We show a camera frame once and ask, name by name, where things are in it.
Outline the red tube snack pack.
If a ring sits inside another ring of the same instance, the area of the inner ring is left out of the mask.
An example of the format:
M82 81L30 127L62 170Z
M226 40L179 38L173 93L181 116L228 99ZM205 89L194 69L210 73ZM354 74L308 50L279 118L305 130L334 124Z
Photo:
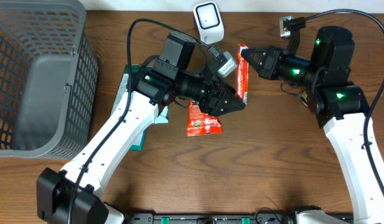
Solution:
M248 98L248 62L241 56L241 51L247 49L245 44L240 44L237 53L237 69L236 69L236 93L247 104Z

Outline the red snack bag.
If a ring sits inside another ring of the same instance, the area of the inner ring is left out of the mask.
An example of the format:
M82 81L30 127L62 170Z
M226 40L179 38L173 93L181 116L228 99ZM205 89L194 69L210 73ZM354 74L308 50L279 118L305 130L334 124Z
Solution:
M187 136L203 136L222 133L222 124L217 117L202 113L194 101L189 101Z

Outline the mint green wipes pack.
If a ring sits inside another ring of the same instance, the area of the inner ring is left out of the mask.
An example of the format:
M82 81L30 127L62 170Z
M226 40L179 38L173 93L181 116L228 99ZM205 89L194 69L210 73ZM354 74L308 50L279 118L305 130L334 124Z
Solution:
M155 119L154 123L155 124L167 124L169 122L168 112L169 112L169 107L168 106L164 107L164 109L161 111L160 115Z

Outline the green white package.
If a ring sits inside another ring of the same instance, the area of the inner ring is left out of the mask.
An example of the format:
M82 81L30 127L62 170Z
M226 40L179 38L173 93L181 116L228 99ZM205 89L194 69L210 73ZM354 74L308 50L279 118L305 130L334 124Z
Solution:
M129 73L128 68L124 72L118 87L117 96L111 112L109 121L118 127L113 133L114 137L121 137L123 133L126 139L122 148L133 151L141 151L143 145L143 132L154 123L158 116L158 107L149 104L148 97L138 93L128 91Z

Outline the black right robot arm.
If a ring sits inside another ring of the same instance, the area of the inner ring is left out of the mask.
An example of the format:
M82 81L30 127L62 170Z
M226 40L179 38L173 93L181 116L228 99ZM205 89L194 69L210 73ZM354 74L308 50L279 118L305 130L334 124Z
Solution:
M384 161L378 150L369 105L349 81L352 33L337 26L319 29L310 60L275 46L247 48L241 56L258 76L305 88L302 98L316 116L339 160L353 207L354 223L384 223Z

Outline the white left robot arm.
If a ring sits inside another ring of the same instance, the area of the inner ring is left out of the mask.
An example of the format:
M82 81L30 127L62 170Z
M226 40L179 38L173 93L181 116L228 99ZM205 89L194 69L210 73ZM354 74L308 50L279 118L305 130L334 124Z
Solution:
M101 200L134 140L153 124L160 106L177 96L195 100L202 112L221 116L245 103L220 75L189 75L141 67L129 74L129 90L107 122L60 172L46 168L37 179L37 216L47 223L123 223L125 215Z

